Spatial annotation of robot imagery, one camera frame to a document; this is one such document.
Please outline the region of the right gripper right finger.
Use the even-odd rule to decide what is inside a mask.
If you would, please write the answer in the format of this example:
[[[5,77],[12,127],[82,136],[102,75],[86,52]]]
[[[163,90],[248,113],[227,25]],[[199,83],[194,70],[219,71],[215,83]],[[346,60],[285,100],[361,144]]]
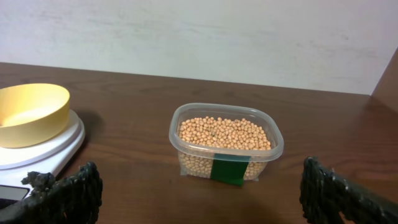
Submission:
[[[303,162],[299,202],[308,223],[397,223],[397,204],[323,167]]]

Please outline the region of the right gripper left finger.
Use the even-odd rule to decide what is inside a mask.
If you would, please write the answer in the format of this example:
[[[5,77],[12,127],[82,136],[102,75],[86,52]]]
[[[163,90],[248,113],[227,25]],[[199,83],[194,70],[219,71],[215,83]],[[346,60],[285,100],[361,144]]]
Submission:
[[[103,180],[94,162],[66,178],[28,172],[21,180],[33,187],[29,197],[1,209],[1,224],[94,224],[102,205]]]

